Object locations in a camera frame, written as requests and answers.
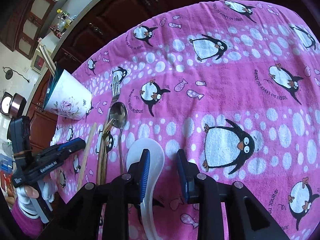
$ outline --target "white floral cup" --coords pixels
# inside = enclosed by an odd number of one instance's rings
[[[68,71],[56,71],[59,74],[50,78],[44,110],[79,121],[91,106],[92,94]]]

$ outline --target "silver bolt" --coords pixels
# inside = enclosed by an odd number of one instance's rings
[[[91,189],[93,189],[93,187],[94,187],[93,183],[87,183],[87,184],[84,185],[84,188],[87,189],[87,190],[91,190]]]
[[[243,183],[241,181],[235,181],[234,185],[237,188],[243,188]]]
[[[128,179],[131,179],[131,175],[130,175],[129,173],[125,173],[125,174],[123,174],[123,175],[121,176],[121,178],[122,178],[123,180],[128,180]]]
[[[198,173],[197,174],[197,178],[198,179],[205,179],[207,177],[207,175],[205,175],[204,173]]]

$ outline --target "black cable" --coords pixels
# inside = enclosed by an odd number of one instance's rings
[[[15,71],[15,70],[13,70],[13,69],[10,68],[10,67],[2,67],[2,68],[3,68],[4,73],[7,73],[4,69],[5,69],[5,68],[9,68],[9,69],[11,69],[12,71],[14,71],[15,73],[17,73],[18,75],[22,76],[25,80],[28,81],[28,83],[30,83],[30,79],[26,79],[26,78],[25,78],[23,75],[21,75],[18,71]]]

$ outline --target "penguin tablecloth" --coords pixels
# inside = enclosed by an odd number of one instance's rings
[[[163,240],[197,238],[199,208],[180,197],[179,148],[216,181],[242,181],[290,239],[308,239],[320,220],[319,48],[295,12],[258,1],[199,3],[132,28],[73,73],[92,92],[92,106],[79,122],[59,117],[55,140],[87,140],[94,122],[98,128],[87,166],[80,152],[52,174],[61,197],[76,193],[80,169],[83,183],[95,182],[118,75],[119,101],[129,111],[124,158],[143,137],[166,154],[153,195]],[[120,175],[118,134],[114,128],[108,138],[107,182]],[[130,238],[146,239],[139,206],[129,213]]]

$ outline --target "penguin eye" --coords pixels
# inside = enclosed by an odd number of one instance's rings
[[[248,143],[249,143],[249,138],[248,138],[248,137],[244,138],[244,139],[243,139],[243,142],[244,142],[245,145],[248,145]]]
[[[248,153],[250,151],[250,148],[249,148],[249,146],[246,146],[243,150],[245,153]]]

